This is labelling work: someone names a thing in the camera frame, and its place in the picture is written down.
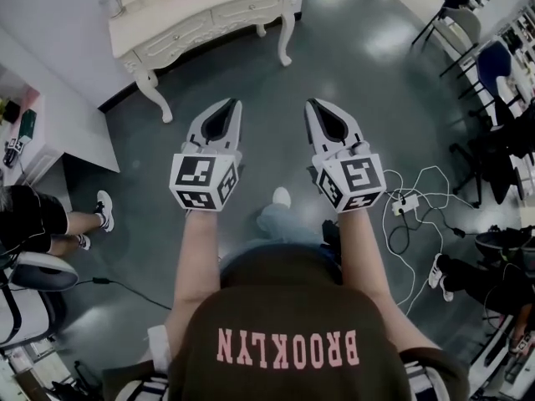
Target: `power strip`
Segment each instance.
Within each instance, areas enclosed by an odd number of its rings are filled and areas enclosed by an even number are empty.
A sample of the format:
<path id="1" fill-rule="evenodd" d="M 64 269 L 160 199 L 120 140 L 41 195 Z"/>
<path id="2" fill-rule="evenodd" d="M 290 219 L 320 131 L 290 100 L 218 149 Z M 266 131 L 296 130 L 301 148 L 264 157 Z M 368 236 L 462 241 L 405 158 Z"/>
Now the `power strip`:
<path id="1" fill-rule="evenodd" d="M 395 216 L 400 216 L 402 211 L 404 214 L 406 214 L 409 211 L 415 210 L 420 204 L 418 201 L 418 195 L 416 193 L 408 195 L 405 198 L 404 204 L 402 202 L 402 200 L 398 200 L 392 204 L 392 211 L 394 212 Z"/>

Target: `sneaker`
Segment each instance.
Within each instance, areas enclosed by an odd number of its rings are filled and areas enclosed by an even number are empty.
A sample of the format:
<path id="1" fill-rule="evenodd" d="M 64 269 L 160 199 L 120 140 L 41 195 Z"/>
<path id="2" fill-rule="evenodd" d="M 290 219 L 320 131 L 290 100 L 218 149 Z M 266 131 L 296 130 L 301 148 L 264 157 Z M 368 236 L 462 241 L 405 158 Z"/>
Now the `sneaker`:
<path id="1" fill-rule="evenodd" d="M 441 285 L 441 288 L 442 288 L 442 296 L 444 297 L 444 300 L 446 300 L 449 303 L 449 302 L 451 302 L 453 300 L 453 292 L 446 291 L 446 289 L 444 288 L 444 280 L 445 279 L 446 279 L 446 277 L 442 277 L 441 278 L 440 285 Z"/>
<path id="2" fill-rule="evenodd" d="M 433 261 L 433 267 L 431 268 L 431 271 L 429 272 L 429 277 L 427 278 L 429 286 L 433 289 L 438 287 L 438 283 L 442 278 L 442 271 L 436 265 L 436 263 L 438 262 L 438 257 L 440 257 L 441 255 L 442 254 L 439 253 L 435 256 L 435 260 Z"/>
<path id="3" fill-rule="evenodd" d="M 88 251 L 91 247 L 91 240 L 86 235 L 76 235 L 78 238 L 78 247 Z"/>
<path id="4" fill-rule="evenodd" d="M 292 205 L 292 198 L 284 187 L 277 187 L 273 192 L 273 203 L 281 204 L 289 208 Z"/>
<path id="5" fill-rule="evenodd" d="M 110 195 L 105 191 L 100 190 L 97 193 L 97 207 L 94 210 L 95 214 L 99 214 L 102 217 L 102 227 L 105 231 L 109 232 L 114 230 L 115 222 L 114 217 L 111 214 L 113 208 L 113 202 L 111 201 Z"/>

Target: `ornate table leg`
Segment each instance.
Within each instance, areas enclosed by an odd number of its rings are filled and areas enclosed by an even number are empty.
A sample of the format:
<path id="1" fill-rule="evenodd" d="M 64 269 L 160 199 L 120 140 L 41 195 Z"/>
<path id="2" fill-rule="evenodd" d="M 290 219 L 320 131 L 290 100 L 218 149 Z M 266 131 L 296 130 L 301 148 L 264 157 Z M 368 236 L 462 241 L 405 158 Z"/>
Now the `ornate table leg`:
<path id="1" fill-rule="evenodd" d="M 283 29 L 281 31 L 281 37 L 278 40 L 278 57 L 281 59 L 284 67 L 287 67 L 292 63 L 292 59 L 286 54 L 286 46 L 290 41 L 293 33 L 293 27 L 295 27 L 295 17 L 293 13 L 283 13 Z"/>
<path id="2" fill-rule="evenodd" d="M 257 34 L 258 34 L 258 37 L 264 37 L 266 35 L 266 29 L 260 23 L 257 25 Z"/>
<path id="3" fill-rule="evenodd" d="M 138 65 L 134 70 L 134 78 L 138 88 L 145 97 L 151 101 L 157 103 L 161 107 L 163 115 L 161 119 L 165 124 L 168 124 L 173 120 L 173 114 L 169 108 L 169 104 L 166 99 L 155 89 L 158 84 L 158 79 L 154 74 L 154 71 L 147 70 L 145 67 Z"/>

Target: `jeans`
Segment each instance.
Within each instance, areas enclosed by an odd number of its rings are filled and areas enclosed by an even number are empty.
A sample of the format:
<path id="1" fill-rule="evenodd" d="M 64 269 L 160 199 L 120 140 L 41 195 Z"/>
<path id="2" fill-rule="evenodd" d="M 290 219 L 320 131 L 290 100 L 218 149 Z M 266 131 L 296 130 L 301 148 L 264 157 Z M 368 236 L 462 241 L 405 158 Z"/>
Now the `jeans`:
<path id="1" fill-rule="evenodd" d="M 257 218 L 260 229 L 266 232 L 268 239 L 255 239 L 247 242 L 238 251 L 225 256 L 220 263 L 220 268 L 224 269 L 231 261 L 234 261 L 244 252 L 266 245 L 277 244 L 299 244 L 320 250 L 321 254 L 328 260 L 334 260 L 331 251 L 320 248 L 324 239 L 321 235 L 303 227 L 298 218 L 284 205 L 271 204 L 266 206 Z"/>

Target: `white chair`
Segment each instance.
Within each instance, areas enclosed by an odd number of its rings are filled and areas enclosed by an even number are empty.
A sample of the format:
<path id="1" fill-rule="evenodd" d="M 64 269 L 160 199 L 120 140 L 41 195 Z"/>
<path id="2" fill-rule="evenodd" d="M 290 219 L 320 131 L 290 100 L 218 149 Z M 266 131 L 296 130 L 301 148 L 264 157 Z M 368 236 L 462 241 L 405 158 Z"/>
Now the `white chair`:
<path id="1" fill-rule="evenodd" d="M 446 24 L 443 18 L 451 19 L 453 24 Z M 461 55 L 441 73 L 440 77 L 460 63 L 479 45 L 482 26 L 477 16 L 468 9 L 442 8 L 418 34 L 411 46 L 416 43 L 429 26 L 432 28 L 425 37 L 425 41 L 429 40 L 433 31 L 436 30 Z"/>

